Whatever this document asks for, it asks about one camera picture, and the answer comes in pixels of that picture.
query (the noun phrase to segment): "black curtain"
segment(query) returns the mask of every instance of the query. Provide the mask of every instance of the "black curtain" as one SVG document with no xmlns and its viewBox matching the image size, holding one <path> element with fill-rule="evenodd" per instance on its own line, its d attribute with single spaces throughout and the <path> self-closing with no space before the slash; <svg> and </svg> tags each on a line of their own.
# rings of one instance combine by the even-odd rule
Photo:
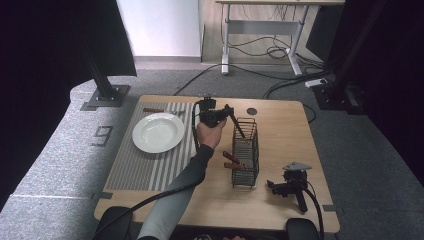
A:
<svg viewBox="0 0 424 240">
<path fill-rule="evenodd" d="M 70 90 L 93 79 L 87 56 L 106 76 L 136 71 L 114 0 L 8 1 L 0 32 L 4 203 L 60 123 Z"/>
</svg>

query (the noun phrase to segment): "white desk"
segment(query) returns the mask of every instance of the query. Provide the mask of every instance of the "white desk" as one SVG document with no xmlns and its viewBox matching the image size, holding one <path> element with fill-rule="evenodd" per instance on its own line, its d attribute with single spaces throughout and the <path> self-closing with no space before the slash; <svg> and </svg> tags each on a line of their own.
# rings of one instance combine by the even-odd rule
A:
<svg viewBox="0 0 424 240">
<path fill-rule="evenodd" d="M 224 47 L 222 54 L 222 74 L 228 74 L 228 35 L 229 34 L 263 34 L 263 35 L 291 35 L 293 41 L 290 48 L 287 49 L 287 56 L 290 60 L 293 71 L 296 75 L 302 74 L 296 59 L 296 48 L 299 43 L 300 34 L 302 33 L 305 18 L 308 14 L 310 5 L 341 5 L 344 0 L 216 0 L 215 2 L 224 4 L 227 10 L 225 19 Z M 230 11 L 232 4 L 249 4 L 249 5 L 303 5 L 303 14 L 301 19 L 296 21 L 246 21 L 231 20 Z"/>
</svg>

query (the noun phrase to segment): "wire basket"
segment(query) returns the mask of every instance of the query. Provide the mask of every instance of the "wire basket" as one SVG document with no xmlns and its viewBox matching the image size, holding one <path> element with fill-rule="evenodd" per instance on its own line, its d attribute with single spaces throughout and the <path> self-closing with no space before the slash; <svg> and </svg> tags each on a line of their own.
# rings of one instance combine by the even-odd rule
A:
<svg viewBox="0 0 424 240">
<path fill-rule="evenodd" d="M 235 185 L 256 185 L 259 174 L 259 145 L 258 130 L 254 118 L 237 118 L 245 138 L 234 126 L 233 132 L 233 156 L 243 165 L 242 168 L 232 169 L 231 182 Z"/>
</svg>

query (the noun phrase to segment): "wooden tabletop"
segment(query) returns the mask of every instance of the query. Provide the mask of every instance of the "wooden tabletop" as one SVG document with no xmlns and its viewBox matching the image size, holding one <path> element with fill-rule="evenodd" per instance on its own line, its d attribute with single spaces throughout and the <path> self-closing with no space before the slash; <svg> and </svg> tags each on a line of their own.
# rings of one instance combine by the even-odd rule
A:
<svg viewBox="0 0 424 240">
<path fill-rule="evenodd" d="M 222 4 L 250 5 L 343 5 L 345 0 L 215 0 Z"/>
<path fill-rule="evenodd" d="M 333 205 L 328 185 L 316 151 L 314 140 L 303 106 L 296 101 L 253 100 L 214 98 L 216 109 L 225 104 L 234 108 L 236 117 L 254 117 L 259 136 L 259 176 L 256 187 L 233 187 L 231 170 L 224 168 L 229 162 L 222 156 L 223 151 L 231 152 L 234 125 L 230 119 L 223 130 L 220 144 L 209 161 L 206 178 L 200 184 L 182 217 L 180 224 L 212 227 L 230 227 L 247 229 L 285 230 L 289 218 L 307 218 L 318 228 L 318 217 L 312 200 L 306 195 L 309 211 L 302 214 L 296 197 L 283 198 L 273 195 L 266 181 L 283 183 L 282 167 L 294 161 L 307 164 L 308 181 L 313 185 L 316 197 L 321 205 L 325 232 L 337 232 L 340 225 Z M 141 102 L 181 102 L 194 103 L 197 97 L 145 95 Z M 255 108 L 257 114 L 251 116 L 248 108 Z M 140 201 L 159 193 L 158 191 L 110 190 L 110 199 L 100 199 L 95 210 L 95 217 L 100 219 L 103 212 L 111 206 L 132 207 Z M 143 222 L 153 203 L 137 210 L 133 221 Z"/>
</svg>

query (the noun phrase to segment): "gray striped mat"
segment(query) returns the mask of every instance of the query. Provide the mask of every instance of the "gray striped mat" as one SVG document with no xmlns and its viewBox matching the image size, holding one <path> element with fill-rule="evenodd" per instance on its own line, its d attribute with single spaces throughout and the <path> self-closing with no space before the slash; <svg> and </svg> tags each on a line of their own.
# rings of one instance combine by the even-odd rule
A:
<svg viewBox="0 0 424 240">
<path fill-rule="evenodd" d="M 106 183 L 106 189 L 162 191 L 184 169 L 196 153 L 191 132 L 191 109 L 193 103 L 141 103 L 134 110 L 127 132 L 115 159 Z M 167 111 L 183 110 L 178 115 L 184 123 L 185 133 L 181 142 L 163 153 L 146 153 L 138 149 L 132 132 L 135 125 L 144 117 L 152 114 L 143 108 L 160 108 Z"/>
</svg>

